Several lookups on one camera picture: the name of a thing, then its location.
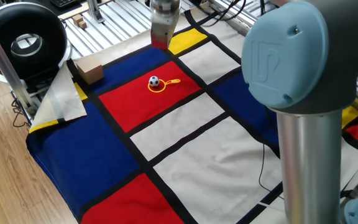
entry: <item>small soccer ball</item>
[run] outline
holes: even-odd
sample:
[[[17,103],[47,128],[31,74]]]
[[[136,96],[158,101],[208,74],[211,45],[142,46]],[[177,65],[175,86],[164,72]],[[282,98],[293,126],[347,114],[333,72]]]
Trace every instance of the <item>small soccer ball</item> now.
[[[157,77],[150,77],[149,84],[152,87],[157,87],[160,84],[160,80]]]

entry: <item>small brown box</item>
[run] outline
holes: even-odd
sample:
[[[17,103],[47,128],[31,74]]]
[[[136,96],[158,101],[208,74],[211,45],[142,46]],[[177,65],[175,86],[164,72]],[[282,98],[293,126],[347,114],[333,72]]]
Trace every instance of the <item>small brown box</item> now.
[[[82,18],[82,16],[79,15],[79,14],[73,16],[72,19],[73,19],[74,24],[75,24],[76,26],[78,26],[78,27],[80,26],[80,22],[81,22],[81,21],[84,21],[84,19]]]
[[[84,58],[77,63],[81,78],[88,84],[92,84],[104,78],[103,68],[98,59],[93,56]]]
[[[82,29],[85,29],[86,28],[86,22],[85,21],[81,21],[78,23],[79,27],[82,28]]]

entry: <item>mondrian pattern mat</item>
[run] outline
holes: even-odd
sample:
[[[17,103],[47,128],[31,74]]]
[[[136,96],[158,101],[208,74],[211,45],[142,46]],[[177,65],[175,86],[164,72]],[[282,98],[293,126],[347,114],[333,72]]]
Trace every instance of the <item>mondrian pattern mat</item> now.
[[[90,86],[67,63],[87,115],[27,145],[79,223],[285,222],[276,116],[244,82],[244,37],[199,15],[185,12],[170,50],[145,33],[97,53],[104,78]],[[152,93],[152,76],[181,82]],[[358,170],[354,108],[343,128],[345,187]]]

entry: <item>metal cylinder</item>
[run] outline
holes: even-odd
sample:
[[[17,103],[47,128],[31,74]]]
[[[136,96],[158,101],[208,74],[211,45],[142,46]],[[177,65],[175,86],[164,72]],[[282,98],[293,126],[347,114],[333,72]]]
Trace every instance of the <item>metal cylinder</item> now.
[[[341,110],[277,120],[288,223],[339,223]]]
[[[0,71],[5,76],[7,82],[13,89],[14,94],[22,103],[22,106],[25,109],[27,109],[27,112],[30,113],[30,115],[33,116],[37,110],[29,96],[29,93],[24,88],[19,76],[14,70],[4,50],[2,49],[1,44],[0,44]]]

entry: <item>round black device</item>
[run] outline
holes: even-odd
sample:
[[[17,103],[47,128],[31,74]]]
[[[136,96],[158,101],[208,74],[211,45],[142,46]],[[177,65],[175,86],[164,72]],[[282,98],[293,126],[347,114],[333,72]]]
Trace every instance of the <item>round black device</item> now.
[[[20,41],[26,41],[22,48]],[[59,18],[46,7],[29,2],[0,8],[0,44],[20,79],[42,78],[55,70],[67,47]]]

